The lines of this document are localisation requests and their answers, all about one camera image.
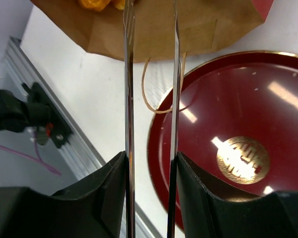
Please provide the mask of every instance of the gold circular design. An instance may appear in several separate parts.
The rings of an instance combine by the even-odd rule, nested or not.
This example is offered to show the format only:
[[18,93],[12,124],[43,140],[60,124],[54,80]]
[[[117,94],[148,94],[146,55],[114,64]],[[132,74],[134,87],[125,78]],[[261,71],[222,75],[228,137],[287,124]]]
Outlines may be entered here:
[[270,165],[265,148],[258,141],[243,136],[223,142],[219,146],[217,161],[224,176],[240,184],[262,180]]

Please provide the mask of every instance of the pink wire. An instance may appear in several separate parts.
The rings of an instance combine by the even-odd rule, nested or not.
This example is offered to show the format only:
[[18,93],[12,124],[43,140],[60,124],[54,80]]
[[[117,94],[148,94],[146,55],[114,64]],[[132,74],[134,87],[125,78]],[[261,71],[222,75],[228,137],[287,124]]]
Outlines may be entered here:
[[36,141],[36,139],[37,139],[37,134],[36,134],[35,131],[33,132],[33,137],[34,137],[34,150],[35,150],[36,157],[38,157],[38,159],[39,159],[40,161],[43,161],[42,158],[41,158],[41,156],[40,156],[40,153],[39,153],[38,142]]
[[47,169],[48,169],[49,171],[51,171],[52,173],[54,173],[54,174],[56,174],[56,175],[61,175],[61,173],[60,173],[57,169],[53,168],[52,166],[50,166],[50,165],[48,165],[47,163],[45,163],[45,162],[42,161],[42,158],[40,157],[40,155],[39,155],[39,153],[38,153],[38,148],[37,148],[37,146],[36,146],[36,154],[38,155],[38,158],[39,158],[38,160],[35,159],[35,158],[32,157],[32,156],[29,156],[29,155],[27,155],[27,154],[23,154],[23,153],[21,153],[21,152],[18,152],[18,151],[9,149],[9,148],[4,147],[4,146],[2,146],[2,145],[0,145],[0,150],[9,152],[9,153],[14,154],[14,155],[21,156],[21,157],[26,158],[26,159],[29,159],[29,160],[32,160],[32,161],[34,161],[34,162],[36,162],[36,163],[38,163],[38,164],[44,166],[45,168],[47,168]]

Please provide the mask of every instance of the metal rod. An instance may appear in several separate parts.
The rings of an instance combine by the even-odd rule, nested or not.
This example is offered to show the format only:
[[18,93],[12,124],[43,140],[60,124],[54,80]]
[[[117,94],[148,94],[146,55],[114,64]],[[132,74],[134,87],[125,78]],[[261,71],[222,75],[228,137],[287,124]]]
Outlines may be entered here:
[[135,144],[134,144],[134,89],[133,59],[135,12],[133,0],[126,0],[124,9],[125,40],[125,146],[128,157],[128,175],[126,184],[127,237],[135,238]]
[[177,1],[173,0],[174,8],[174,72],[173,72],[173,102],[172,102],[172,124],[171,124],[171,149],[170,149],[170,181],[169,181],[169,208],[168,208],[168,230],[167,237],[174,238],[175,230],[175,202],[176,202],[176,177],[177,165],[175,157],[178,152],[178,125],[180,104],[181,63]]

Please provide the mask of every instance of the red tray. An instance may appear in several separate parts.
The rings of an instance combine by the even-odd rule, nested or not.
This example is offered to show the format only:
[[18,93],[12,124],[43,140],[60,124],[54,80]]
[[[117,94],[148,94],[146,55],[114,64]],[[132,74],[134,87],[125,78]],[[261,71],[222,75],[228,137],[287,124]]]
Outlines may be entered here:
[[[172,105],[172,90],[160,110]],[[298,56],[241,52],[214,59],[184,79],[179,151],[200,168],[259,196],[298,190]],[[167,209],[171,113],[155,115],[148,164]],[[183,228],[179,200],[176,222]]]

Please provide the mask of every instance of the white table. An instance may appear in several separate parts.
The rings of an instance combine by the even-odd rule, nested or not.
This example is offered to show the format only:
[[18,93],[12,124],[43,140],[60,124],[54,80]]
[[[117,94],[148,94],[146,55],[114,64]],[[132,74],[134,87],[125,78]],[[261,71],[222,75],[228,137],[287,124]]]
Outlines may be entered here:
[[[124,150],[123,62],[87,54],[37,8],[31,14],[22,49],[106,161]],[[298,54],[298,0],[275,0],[264,25],[220,52],[187,58],[186,71],[217,56],[248,50]],[[167,213],[155,193],[147,166],[147,137],[153,113],[142,99],[143,67],[134,66],[136,202],[166,237]],[[146,93],[154,106],[171,86],[172,74],[171,61],[149,65]],[[184,237],[178,228],[176,236]]]

